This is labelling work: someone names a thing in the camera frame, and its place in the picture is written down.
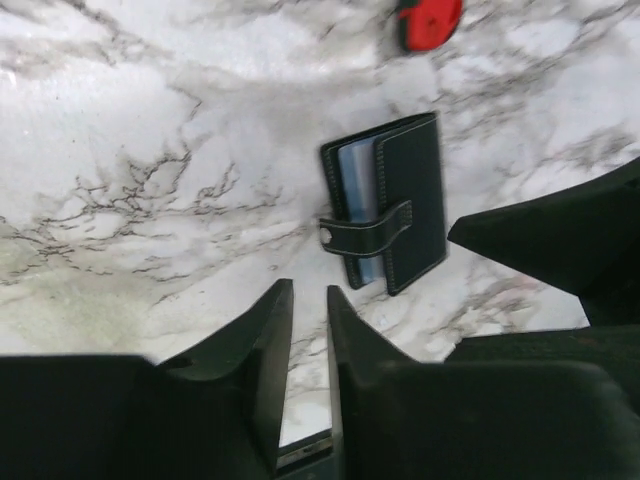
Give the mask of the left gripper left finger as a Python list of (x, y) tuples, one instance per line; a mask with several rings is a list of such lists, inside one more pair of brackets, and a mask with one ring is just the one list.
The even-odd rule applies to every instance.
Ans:
[(160, 363), (135, 355), (5, 356), (5, 479), (272, 479), (293, 283)]

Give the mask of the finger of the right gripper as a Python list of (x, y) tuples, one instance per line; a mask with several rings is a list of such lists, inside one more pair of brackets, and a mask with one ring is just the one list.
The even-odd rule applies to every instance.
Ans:
[(450, 242), (576, 296), (593, 326), (639, 322), (639, 162), (459, 218)]

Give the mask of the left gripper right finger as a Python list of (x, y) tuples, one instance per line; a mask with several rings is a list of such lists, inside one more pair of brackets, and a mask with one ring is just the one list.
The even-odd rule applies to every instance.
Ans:
[(421, 363), (327, 290), (341, 479), (635, 479), (635, 326), (462, 340)]

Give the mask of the black leather card holder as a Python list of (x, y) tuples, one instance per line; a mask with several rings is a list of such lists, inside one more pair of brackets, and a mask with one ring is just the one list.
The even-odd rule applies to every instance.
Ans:
[[(348, 191), (356, 186), (340, 166), (348, 148), (371, 154), (374, 211), (356, 217)], [(396, 296), (447, 255), (438, 115), (410, 115), (320, 146), (332, 216), (319, 222), (322, 248), (342, 258), (353, 289), (366, 285), (361, 266), (380, 259), (389, 295)]]

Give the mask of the red black utility knife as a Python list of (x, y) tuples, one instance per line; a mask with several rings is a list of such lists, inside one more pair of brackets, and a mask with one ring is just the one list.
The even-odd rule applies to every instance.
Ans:
[(463, 15), (463, 0), (401, 0), (397, 2), (397, 37), (407, 53), (432, 51), (446, 43)]

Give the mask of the black metal base rail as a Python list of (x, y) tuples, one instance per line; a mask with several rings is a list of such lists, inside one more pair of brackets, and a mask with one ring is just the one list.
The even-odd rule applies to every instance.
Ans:
[(323, 430), (279, 448), (276, 480), (336, 478), (330, 430)]

